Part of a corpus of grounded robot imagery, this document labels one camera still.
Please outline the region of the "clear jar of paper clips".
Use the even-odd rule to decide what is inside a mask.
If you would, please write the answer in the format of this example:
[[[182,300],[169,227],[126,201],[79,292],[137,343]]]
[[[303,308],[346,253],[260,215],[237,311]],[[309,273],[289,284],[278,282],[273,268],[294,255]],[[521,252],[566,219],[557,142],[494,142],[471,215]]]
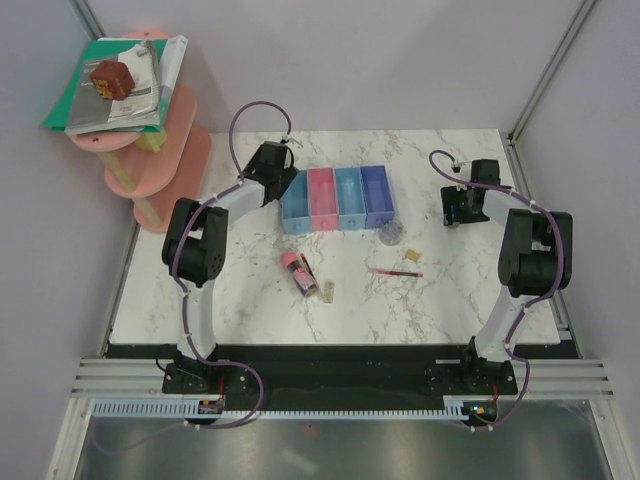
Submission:
[[[404,235],[404,225],[400,220],[394,219],[379,229],[379,240],[383,245],[395,246]]]

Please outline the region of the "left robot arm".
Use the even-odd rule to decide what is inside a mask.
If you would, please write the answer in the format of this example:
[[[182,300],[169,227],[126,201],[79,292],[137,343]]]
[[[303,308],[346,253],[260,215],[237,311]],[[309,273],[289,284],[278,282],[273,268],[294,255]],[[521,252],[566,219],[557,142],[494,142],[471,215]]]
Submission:
[[[229,227],[281,199],[298,173],[288,142],[267,141],[232,186],[206,200],[183,197],[173,207],[161,259],[180,289],[178,351],[194,360],[184,379],[198,393],[211,392],[220,378],[218,367],[208,357],[217,347],[213,288],[225,264]]]

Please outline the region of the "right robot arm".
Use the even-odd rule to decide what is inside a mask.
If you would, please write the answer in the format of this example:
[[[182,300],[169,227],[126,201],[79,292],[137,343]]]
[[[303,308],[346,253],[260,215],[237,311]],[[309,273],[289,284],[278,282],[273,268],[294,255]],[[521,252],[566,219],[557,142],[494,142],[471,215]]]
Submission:
[[[493,383],[492,367],[515,358],[529,310],[568,285],[573,218],[541,209],[502,185],[499,163],[489,159],[472,161],[470,180],[442,188],[441,200],[446,227],[493,220],[504,228],[497,265],[501,290],[457,371],[460,386],[477,394]]]

